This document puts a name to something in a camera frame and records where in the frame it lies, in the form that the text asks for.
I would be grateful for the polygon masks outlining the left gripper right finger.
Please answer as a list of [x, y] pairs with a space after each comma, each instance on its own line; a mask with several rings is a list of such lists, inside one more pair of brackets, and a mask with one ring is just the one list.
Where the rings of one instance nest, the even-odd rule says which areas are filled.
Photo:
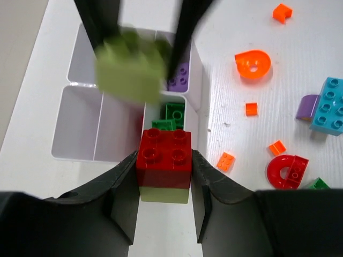
[[234, 205], [253, 195], [253, 191], [215, 169], [198, 150], [192, 151], [191, 193], [199, 244], [211, 217], [213, 199], [224, 205]]

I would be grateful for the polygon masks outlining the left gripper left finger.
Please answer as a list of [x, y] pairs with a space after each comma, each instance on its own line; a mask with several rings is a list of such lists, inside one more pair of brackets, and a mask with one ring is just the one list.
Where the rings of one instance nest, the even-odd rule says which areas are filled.
[[103, 200], [102, 214], [111, 220], [129, 244], [133, 244], [139, 206], [136, 175], [138, 152], [134, 151], [112, 169], [58, 198], [46, 201], [63, 205], [86, 205]]

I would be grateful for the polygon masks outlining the lime pink lego brick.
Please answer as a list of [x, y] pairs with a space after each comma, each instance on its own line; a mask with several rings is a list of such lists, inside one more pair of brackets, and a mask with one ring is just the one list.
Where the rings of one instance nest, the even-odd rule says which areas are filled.
[[144, 202], [187, 204], [189, 189], [140, 187], [140, 197]]

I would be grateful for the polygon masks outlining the purple lego block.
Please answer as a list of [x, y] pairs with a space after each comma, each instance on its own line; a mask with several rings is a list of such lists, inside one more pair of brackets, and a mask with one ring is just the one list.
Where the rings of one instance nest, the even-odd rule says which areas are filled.
[[175, 76], [168, 81], [167, 89], [170, 92], [184, 93], [188, 90], [189, 63], [181, 63], [175, 73]]

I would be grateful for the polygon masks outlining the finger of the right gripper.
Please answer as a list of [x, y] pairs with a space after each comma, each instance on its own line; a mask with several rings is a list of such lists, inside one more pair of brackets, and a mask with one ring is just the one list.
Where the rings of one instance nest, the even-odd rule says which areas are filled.
[[74, 0], [93, 51], [119, 34], [120, 0]]
[[191, 41], [193, 32], [213, 2], [213, 0], [182, 1], [174, 44], [168, 64], [167, 80], [174, 77], [179, 61], [183, 57], [183, 54]]

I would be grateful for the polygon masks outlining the red lego brick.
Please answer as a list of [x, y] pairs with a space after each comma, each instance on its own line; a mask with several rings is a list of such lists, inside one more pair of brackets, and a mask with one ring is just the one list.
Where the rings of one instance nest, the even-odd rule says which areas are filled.
[[139, 186], [188, 189], [191, 172], [190, 132], [157, 128], [143, 131], [136, 162]]

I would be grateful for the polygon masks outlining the green lego plate piece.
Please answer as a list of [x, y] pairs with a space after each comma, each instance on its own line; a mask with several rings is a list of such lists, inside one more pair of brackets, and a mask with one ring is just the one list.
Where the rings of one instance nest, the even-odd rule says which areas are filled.
[[174, 119], [158, 119], [152, 121], [152, 128], [166, 131], [176, 130], [176, 122]]

